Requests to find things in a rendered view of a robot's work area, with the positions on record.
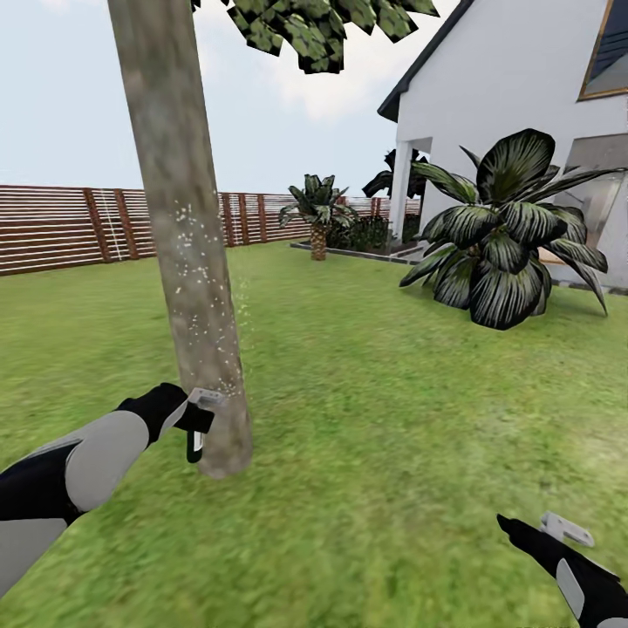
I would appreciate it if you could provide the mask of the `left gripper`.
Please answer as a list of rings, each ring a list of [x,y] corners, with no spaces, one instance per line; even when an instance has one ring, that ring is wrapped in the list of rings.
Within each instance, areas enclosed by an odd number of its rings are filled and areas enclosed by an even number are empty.
[[[186,423],[184,423],[184,425],[176,425],[177,428],[184,431],[195,430],[200,433],[208,433],[214,418],[214,413],[198,408],[193,403],[191,404],[191,407],[193,407],[191,417],[188,421],[186,421]]]

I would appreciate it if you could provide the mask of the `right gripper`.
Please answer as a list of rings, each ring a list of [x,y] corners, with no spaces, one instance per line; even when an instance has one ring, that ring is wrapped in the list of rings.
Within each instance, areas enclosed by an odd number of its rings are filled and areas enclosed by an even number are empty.
[[[562,548],[566,546],[566,543],[560,543],[548,533],[533,528],[533,526],[529,526],[529,524],[519,521],[519,519],[510,520],[500,515],[497,516],[497,520],[502,530],[505,531],[505,533],[510,533],[510,542],[518,549],[523,550],[526,554],[533,557],[546,571],[548,567],[543,563],[544,550],[551,548],[553,544],[558,544],[558,546],[562,546]]]

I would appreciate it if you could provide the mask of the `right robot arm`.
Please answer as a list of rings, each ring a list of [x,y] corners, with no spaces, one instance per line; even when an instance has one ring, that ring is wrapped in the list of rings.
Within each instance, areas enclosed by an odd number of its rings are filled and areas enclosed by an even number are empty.
[[[588,530],[553,512],[542,514],[537,528],[503,515],[497,520],[510,542],[557,580],[581,628],[628,628],[628,593],[618,587],[620,578],[563,543],[567,536],[594,547]]]

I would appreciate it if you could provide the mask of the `pesticide atomizer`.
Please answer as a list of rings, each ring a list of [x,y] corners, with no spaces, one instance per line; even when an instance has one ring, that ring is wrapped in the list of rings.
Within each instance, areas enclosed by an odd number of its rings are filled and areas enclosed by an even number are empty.
[[[191,464],[198,463],[203,455],[203,433],[195,430],[187,430],[188,432],[188,462]]]

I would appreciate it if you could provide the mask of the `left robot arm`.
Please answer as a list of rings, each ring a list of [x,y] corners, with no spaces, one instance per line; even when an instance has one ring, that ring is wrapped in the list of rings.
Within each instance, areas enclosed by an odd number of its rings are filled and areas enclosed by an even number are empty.
[[[111,498],[151,442],[173,426],[208,433],[214,413],[202,403],[225,406],[227,399],[218,390],[185,396],[155,386],[0,473],[0,600],[80,515]]]

